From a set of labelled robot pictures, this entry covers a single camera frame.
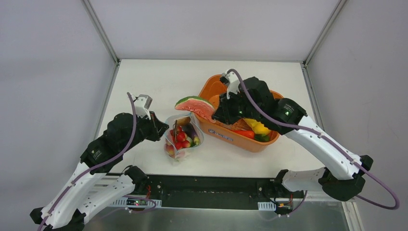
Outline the orange plastic basket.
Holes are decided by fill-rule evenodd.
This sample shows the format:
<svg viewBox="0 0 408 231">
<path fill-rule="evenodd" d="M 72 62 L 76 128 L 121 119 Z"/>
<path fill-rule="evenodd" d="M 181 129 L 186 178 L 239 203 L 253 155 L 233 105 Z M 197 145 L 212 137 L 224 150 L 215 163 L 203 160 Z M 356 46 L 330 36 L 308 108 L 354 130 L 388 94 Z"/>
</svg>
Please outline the orange plastic basket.
<svg viewBox="0 0 408 231">
<path fill-rule="evenodd" d="M 199 93 L 199 97 L 208 100 L 214 107 L 218 106 L 219 95 L 227 91 L 227 87 L 220 82 L 220 77 L 221 75 L 210 77 Z M 268 142 L 259 142 L 235 132 L 236 130 L 250 129 L 242 119 L 233 125 L 225 125 L 218 121 L 211 123 L 198 115 L 195 117 L 198 119 L 200 128 L 204 133 L 252 153 L 263 151 L 268 145 L 271 145 L 280 137 L 278 132 L 272 131 L 269 133 Z"/>
</svg>

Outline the white mushroom toy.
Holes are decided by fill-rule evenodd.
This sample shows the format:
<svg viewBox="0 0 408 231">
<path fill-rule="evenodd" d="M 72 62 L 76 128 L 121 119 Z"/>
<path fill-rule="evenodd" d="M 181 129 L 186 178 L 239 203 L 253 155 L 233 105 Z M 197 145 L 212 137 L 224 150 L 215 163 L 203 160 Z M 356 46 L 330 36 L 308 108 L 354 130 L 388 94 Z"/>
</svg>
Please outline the white mushroom toy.
<svg viewBox="0 0 408 231">
<path fill-rule="evenodd" d="M 191 118 L 189 116 L 178 118 L 175 123 L 178 126 L 185 126 L 191 122 Z"/>
</svg>

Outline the dark purple eggplant toy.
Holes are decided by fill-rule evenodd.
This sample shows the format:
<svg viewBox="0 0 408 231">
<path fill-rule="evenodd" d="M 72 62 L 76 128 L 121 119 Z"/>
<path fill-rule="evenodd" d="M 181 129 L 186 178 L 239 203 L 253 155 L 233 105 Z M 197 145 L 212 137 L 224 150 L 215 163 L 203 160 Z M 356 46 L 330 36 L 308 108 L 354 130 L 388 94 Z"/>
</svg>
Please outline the dark purple eggplant toy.
<svg viewBox="0 0 408 231">
<path fill-rule="evenodd" d="M 187 135 L 192 139 L 193 143 L 195 146 L 201 144 L 201 140 L 198 136 L 198 133 L 196 132 L 194 126 L 190 123 L 184 126 L 184 131 L 187 133 Z"/>
</svg>

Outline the clear zip top bag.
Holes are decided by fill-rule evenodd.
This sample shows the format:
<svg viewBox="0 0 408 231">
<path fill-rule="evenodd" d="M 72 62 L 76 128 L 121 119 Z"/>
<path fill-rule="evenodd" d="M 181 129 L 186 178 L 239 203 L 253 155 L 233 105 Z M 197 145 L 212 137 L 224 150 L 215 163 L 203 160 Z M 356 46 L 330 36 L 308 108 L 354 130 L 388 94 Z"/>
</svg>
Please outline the clear zip top bag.
<svg viewBox="0 0 408 231">
<path fill-rule="evenodd" d="M 164 134 L 164 151 L 174 161 L 182 161 L 203 144 L 204 134 L 193 113 L 173 115 L 166 124 L 169 129 Z"/>
</svg>

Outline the red peach cluster toy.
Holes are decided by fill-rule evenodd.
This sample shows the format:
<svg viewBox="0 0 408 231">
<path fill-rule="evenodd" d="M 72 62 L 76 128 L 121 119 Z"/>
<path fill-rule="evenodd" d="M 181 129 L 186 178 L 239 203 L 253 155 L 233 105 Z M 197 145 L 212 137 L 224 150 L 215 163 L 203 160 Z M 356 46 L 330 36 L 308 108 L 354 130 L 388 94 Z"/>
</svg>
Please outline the red peach cluster toy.
<svg viewBox="0 0 408 231">
<path fill-rule="evenodd" d="M 181 126 L 175 125 L 169 134 L 170 140 L 166 139 L 165 151 L 170 157 L 176 159 L 178 155 L 184 154 L 181 149 L 192 147 L 192 139 L 182 130 Z"/>
</svg>

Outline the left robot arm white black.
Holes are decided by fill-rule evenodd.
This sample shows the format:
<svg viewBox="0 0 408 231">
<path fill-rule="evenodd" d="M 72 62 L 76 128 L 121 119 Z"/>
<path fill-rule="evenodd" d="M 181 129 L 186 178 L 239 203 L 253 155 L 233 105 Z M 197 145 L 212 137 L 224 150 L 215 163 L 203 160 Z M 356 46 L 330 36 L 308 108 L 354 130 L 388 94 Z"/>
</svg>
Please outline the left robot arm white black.
<svg viewBox="0 0 408 231">
<path fill-rule="evenodd" d="M 147 116 L 134 117 L 119 113 L 107 125 L 107 129 L 92 141 L 80 157 L 80 161 L 67 182 L 69 190 L 56 197 L 47 206 L 35 208 L 30 217 L 36 224 L 44 225 L 47 231 L 79 231 L 102 209 L 116 199 L 130 193 L 142 194 L 147 188 L 147 176 L 137 166 L 129 167 L 114 183 L 103 191 L 89 196 L 92 187 L 119 162 L 118 157 L 102 167 L 93 169 L 121 151 L 127 152 L 144 140 L 159 141 L 169 125 L 161 122 L 153 111 Z"/>
</svg>

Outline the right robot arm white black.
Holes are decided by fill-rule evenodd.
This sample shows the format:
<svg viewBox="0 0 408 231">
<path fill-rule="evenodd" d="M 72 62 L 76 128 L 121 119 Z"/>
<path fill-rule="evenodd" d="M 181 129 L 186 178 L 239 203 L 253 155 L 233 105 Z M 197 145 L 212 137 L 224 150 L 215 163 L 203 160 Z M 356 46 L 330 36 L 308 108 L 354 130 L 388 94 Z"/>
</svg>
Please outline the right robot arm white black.
<svg viewBox="0 0 408 231">
<path fill-rule="evenodd" d="M 349 152 L 325 133 L 298 103 L 277 99 L 267 84 L 256 77 L 245 80 L 233 72 L 222 75 L 227 91 L 220 95 L 212 118 L 226 125 L 240 119 L 253 119 L 266 128 L 295 141 L 315 156 L 323 167 L 308 171 L 281 170 L 273 191 L 285 197 L 295 191 L 322 191 L 328 196 L 348 201 L 359 195 L 366 183 L 364 175 L 373 159 Z"/>
</svg>

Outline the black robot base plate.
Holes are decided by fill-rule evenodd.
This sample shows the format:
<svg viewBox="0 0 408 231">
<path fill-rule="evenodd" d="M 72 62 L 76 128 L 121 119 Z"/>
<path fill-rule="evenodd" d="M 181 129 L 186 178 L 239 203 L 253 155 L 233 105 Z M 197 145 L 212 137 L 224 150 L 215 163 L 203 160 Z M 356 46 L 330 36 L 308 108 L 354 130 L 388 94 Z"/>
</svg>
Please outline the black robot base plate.
<svg viewBox="0 0 408 231">
<path fill-rule="evenodd" d="M 226 178 L 148 175 L 132 195 L 161 201 L 161 207 L 257 210 L 271 200 L 301 199 L 302 191 L 289 192 L 270 178 Z"/>
</svg>

